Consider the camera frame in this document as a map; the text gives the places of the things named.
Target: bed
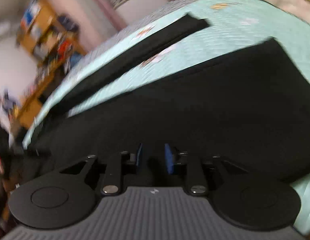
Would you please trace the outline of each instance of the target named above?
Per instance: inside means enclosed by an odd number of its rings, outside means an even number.
[[[211,27],[188,36],[157,58],[131,69],[71,109],[68,116],[76,116],[120,94],[195,64],[257,44],[269,36],[275,37],[284,47],[310,83],[310,25],[307,23],[260,0],[177,0],[130,25],[82,59],[43,106],[23,141],[24,147],[31,143],[35,128],[50,109],[79,81],[186,13],[200,19],[207,18]],[[307,235],[310,233],[310,174],[295,181],[292,186],[302,201],[295,227]]]

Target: round black pad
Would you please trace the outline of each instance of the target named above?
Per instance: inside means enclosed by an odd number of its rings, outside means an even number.
[[[12,215],[38,229],[63,228],[87,217],[95,193],[76,175],[53,172],[17,188],[9,199]]]
[[[293,188],[258,175],[230,177],[213,195],[217,213],[248,230],[270,231],[292,225],[301,201]]]
[[[32,202],[42,208],[55,208],[68,200],[68,193],[60,187],[44,187],[35,191]]]

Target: metal screw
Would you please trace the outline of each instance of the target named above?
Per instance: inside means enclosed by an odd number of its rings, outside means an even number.
[[[118,191],[118,187],[115,185],[108,185],[103,187],[103,192],[106,194],[114,194]]]
[[[204,187],[203,185],[195,185],[191,187],[191,191],[194,194],[203,194],[206,192],[206,187]]]

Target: wooden shelf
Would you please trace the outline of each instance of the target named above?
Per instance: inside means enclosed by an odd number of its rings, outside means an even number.
[[[54,12],[50,4],[46,0],[39,0],[38,3],[40,5],[39,12],[32,19],[31,23],[27,27],[26,32],[23,30],[23,33],[17,36],[17,41],[19,41],[21,46],[26,49],[27,52],[29,52],[32,56],[34,56],[34,47],[43,41],[43,37],[47,36],[47,33],[52,26],[57,29],[58,33],[62,33],[61,37],[67,35],[67,30],[60,22],[57,21],[57,14]],[[34,40],[30,35],[31,28],[35,24],[42,30],[41,36],[37,40]],[[65,57],[62,60],[53,60],[52,62],[47,63],[49,64],[47,66],[49,69],[49,74],[37,84],[35,91],[26,98],[23,106],[19,109],[18,114],[12,123],[18,123],[28,129],[42,107],[42,103],[39,101],[39,98],[45,92],[50,90],[50,84],[54,85],[52,82],[55,80],[55,76],[57,75],[56,71],[63,66],[63,64],[75,51],[83,56],[86,55],[85,50],[80,46],[75,36],[72,37],[71,35],[68,35],[67,38],[71,41],[71,50],[66,52]],[[57,39],[57,41],[45,55],[44,59],[38,63],[38,67],[43,66],[44,63],[48,61],[48,57],[56,50],[60,40],[61,38]]]

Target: pink wall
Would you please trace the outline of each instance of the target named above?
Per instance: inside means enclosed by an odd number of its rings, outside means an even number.
[[[108,0],[95,0],[100,9],[104,12],[106,17],[111,21],[114,27],[120,31],[121,29],[127,27],[126,22],[118,15],[113,6],[108,2]]]

